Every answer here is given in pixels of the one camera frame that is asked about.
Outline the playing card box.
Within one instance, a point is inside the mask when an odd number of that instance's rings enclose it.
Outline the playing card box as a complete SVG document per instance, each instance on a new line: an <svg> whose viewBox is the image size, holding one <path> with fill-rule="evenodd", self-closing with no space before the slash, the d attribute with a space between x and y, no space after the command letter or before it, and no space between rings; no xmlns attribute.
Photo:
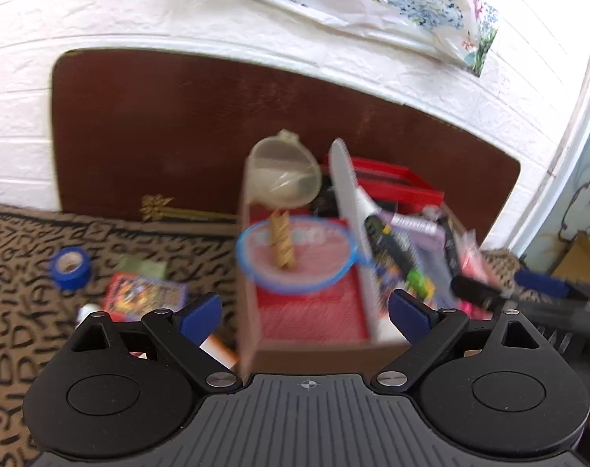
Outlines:
<svg viewBox="0 0 590 467"><path fill-rule="evenodd" d="M131 273L111 278L103 309L114 321L139 321L157 309L179 311L185 306L187 285Z"/></svg>

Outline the green small box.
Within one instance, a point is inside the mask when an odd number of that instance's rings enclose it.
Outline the green small box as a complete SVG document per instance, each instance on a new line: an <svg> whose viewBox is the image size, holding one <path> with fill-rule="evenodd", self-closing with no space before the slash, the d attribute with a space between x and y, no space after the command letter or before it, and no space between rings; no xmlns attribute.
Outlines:
<svg viewBox="0 0 590 467"><path fill-rule="evenodd" d="M142 259L135 256L123 255L116 268L115 273L140 275L147 278L165 281L167 263L155 262L151 259Z"/></svg>

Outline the blue tape roll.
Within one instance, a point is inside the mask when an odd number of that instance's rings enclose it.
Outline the blue tape roll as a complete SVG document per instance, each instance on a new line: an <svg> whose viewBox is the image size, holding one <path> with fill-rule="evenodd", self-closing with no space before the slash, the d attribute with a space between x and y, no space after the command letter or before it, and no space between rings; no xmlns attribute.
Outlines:
<svg viewBox="0 0 590 467"><path fill-rule="evenodd" d="M90 257L80 247L65 248L50 260L49 273L52 281L62 291L80 290L90 281Z"/></svg>

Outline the orange white medicine box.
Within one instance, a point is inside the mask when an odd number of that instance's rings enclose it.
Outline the orange white medicine box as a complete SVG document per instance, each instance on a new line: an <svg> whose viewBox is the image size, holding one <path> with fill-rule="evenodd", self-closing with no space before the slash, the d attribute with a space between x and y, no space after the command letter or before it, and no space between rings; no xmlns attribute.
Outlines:
<svg viewBox="0 0 590 467"><path fill-rule="evenodd" d="M214 334L209 335L209 337L202 342L200 348L228 369L234 369L239 363L237 353L225 346Z"/></svg>

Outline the white floral cream tube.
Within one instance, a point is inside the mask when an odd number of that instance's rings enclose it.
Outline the white floral cream tube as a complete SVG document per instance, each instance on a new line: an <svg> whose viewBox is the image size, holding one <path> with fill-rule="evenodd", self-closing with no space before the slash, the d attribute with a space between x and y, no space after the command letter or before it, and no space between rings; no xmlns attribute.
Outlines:
<svg viewBox="0 0 590 467"><path fill-rule="evenodd" d="M89 315L98 312L102 312L102 308L95 304L86 304L83 307L80 307L80 309L77 310L77 320L75 321L75 326L79 327Z"/></svg>

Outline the pink plastic pouch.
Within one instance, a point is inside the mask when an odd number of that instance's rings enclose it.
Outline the pink plastic pouch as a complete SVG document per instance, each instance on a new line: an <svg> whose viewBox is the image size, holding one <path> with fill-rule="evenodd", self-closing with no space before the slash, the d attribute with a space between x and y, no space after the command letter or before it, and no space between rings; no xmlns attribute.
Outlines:
<svg viewBox="0 0 590 467"><path fill-rule="evenodd" d="M476 233L474 231L465 232L462 235L456 236L455 241L460 260L461 274L481 283L488 284L491 287L499 288L501 283L490 263L481 254L480 246L476 241ZM459 309L467 313L471 320L487 321L492 317L489 311L471 304L467 299L459 295L457 298L459 299Z"/></svg>

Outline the cardboard box on floor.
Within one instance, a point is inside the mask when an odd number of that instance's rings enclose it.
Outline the cardboard box on floor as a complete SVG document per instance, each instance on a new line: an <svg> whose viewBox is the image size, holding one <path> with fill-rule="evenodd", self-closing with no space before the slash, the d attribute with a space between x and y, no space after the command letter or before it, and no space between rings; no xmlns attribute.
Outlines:
<svg viewBox="0 0 590 467"><path fill-rule="evenodd" d="M582 281L590 284L590 234L579 232L575 241L552 272L566 281Z"/></svg>

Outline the black green marker pen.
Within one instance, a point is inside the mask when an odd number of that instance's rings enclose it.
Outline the black green marker pen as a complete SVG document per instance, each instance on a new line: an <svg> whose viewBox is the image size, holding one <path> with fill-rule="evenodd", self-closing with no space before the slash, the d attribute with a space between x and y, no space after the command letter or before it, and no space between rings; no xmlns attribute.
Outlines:
<svg viewBox="0 0 590 467"><path fill-rule="evenodd" d="M381 289L387 292L391 286L403 284L420 299L432 298L435 284L421 271L410 239L395 233L376 215L366 217L364 228Z"/></svg>

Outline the cardboard storage box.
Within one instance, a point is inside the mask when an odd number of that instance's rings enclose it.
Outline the cardboard storage box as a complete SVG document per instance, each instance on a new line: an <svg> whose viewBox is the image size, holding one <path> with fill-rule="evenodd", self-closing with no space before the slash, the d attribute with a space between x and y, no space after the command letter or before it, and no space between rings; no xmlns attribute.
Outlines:
<svg viewBox="0 0 590 467"><path fill-rule="evenodd" d="M422 201L441 205L443 192L399 165L353 158L356 175L375 199L398 200L398 212L415 213ZM241 190L242 229L270 216L261 205L247 202L245 165ZM239 271L238 352L242 378L251 373L364 373L372 376L383 364L410 348L390 322L380 317L371 333L364 314L360 266L352 265L333 286L303 295L282 295L253 284Z"/></svg>

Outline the red booklet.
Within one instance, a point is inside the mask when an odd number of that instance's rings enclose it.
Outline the red booklet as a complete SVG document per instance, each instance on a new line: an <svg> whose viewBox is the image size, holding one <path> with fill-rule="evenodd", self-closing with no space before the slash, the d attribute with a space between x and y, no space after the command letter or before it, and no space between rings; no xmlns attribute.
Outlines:
<svg viewBox="0 0 590 467"><path fill-rule="evenodd" d="M281 295L255 285L262 335L273 341L346 342L370 339L357 265L337 284L315 293Z"/></svg>

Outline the blue rimmed strainer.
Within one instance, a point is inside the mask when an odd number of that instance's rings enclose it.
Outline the blue rimmed strainer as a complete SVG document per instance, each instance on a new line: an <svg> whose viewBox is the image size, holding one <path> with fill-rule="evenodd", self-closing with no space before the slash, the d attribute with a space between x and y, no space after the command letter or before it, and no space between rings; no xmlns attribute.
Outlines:
<svg viewBox="0 0 590 467"><path fill-rule="evenodd" d="M301 295L332 287L356 265L372 265L340 220L293 215L289 217L289 239L294 266L281 268L271 240L271 222L265 219L254 223L237 241L239 269L262 289L281 295Z"/></svg>

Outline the white plastic knife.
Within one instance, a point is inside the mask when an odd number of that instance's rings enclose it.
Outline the white plastic knife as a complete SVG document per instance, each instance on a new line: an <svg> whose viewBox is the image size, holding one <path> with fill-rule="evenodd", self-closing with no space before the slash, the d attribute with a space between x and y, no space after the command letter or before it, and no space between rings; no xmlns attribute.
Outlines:
<svg viewBox="0 0 590 467"><path fill-rule="evenodd" d="M348 223L356 241L360 295L372 342L381 345L402 342L403 335L394 328L379 298L372 252L364 228L366 217L377 214L379 208L359 186L351 155L341 138L331 144L329 168L339 216Z"/></svg>

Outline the clear plastic measuring cup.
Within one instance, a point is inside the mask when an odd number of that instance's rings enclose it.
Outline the clear plastic measuring cup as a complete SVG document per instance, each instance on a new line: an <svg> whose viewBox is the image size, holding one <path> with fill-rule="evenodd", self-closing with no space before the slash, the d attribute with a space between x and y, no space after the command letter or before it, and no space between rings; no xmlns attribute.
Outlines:
<svg viewBox="0 0 590 467"><path fill-rule="evenodd" d="M321 171L299 136L282 129L258 141L246 160L246 199L273 210L292 210L320 192Z"/></svg>

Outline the dark wooden headboard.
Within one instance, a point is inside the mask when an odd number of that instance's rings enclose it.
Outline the dark wooden headboard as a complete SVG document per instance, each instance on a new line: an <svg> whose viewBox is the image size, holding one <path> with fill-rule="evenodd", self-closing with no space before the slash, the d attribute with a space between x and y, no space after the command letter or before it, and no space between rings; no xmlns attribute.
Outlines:
<svg viewBox="0 0 590 467"><path fill-rule="evenodd" d="M342 139L355 157L403 165L443 191L485 237L520 163L469 132L346 86L261 65L150 49L76 49L51 74L61 207L136 219L160 194L233 214L252 147L280 130L317 157Z"/></svg>

